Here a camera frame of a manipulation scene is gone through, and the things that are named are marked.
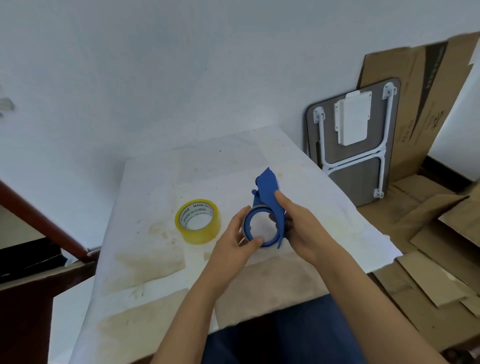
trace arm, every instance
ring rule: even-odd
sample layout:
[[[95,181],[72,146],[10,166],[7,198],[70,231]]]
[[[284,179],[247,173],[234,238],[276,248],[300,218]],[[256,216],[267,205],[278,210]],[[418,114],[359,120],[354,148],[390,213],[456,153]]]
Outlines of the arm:
[[[249,209],[246,206],[240,210],[216,242],[205,269],[180,305],[151,364],[194,364],[202,360],[215,302],[264,242],[263,238],[257,238],[242,244],[239,230]]]
[[[290,245],[317,269],[368,363],[446,363],[308,209],[280,191],[275,197],[287,211]]]

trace yellow tape roll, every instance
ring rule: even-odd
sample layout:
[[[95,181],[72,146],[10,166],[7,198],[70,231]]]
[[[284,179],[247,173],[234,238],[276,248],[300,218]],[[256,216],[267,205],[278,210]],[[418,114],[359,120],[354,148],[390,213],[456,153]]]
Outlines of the yellow tape roll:
[[[200,229],[187,228],[188,222],[201,214],[209,215],[212,219]],[[208,243],[217,236],[221,223],[216,205],[212,201],[199,199],[187,202],[178,210],[175,216],[175,225],[187,243],[201,245]]]

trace blue tape dispenser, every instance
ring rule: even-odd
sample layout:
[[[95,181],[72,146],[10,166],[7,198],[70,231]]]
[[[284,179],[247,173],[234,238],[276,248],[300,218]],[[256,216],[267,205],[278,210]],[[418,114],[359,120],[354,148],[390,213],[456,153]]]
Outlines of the blue tape dispenser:
[[[282,244],[283,235],[285,233],[285,210],[276,201],[274,192],[278,190],[278,183],[275,174],[267,168],[263,173],[255,179],[258,190],[252,190],[253,206],[245,215],[242,224],[243,236],[248,241],[253,240],[250,233],[250,222],[255,214],[259,212],[268,212],[275,217],[277,231],[272,240],[264,242],[262,247],[267,247],[278,242],[277,249]]]

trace blue pants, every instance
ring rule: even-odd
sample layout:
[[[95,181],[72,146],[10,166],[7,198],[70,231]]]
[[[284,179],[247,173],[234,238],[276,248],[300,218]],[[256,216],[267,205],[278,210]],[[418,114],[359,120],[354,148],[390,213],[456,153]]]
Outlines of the blue pants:
[[[357,340],[330,295],[268,316],[276,336],[269,339],[276,341],[274,352],[282,364],[366,364]],[[248,338],[241,338],[240,325],[208,336],[202,364],[241,363],[240,357],[249,344]],[[263,338],[257,346],[262,347],[264,339],[269,341]]]

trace white table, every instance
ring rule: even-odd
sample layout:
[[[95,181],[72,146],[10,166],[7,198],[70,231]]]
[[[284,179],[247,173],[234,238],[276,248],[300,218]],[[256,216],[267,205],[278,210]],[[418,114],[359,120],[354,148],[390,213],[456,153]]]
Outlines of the white table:
[[[255,178],[267,167],[280,189],[309,208],[365,272],[401,255],[277,127],[137,157],[125,166],[71,363],[126,364],[154,352],[216,241],[183,241],[176,212],[190,200],[211,200],[221,234],[240,208],[252,204]],[[250,258],[219,300],[210,331],[326,293],[284,240],[280,249],[262,248]]]

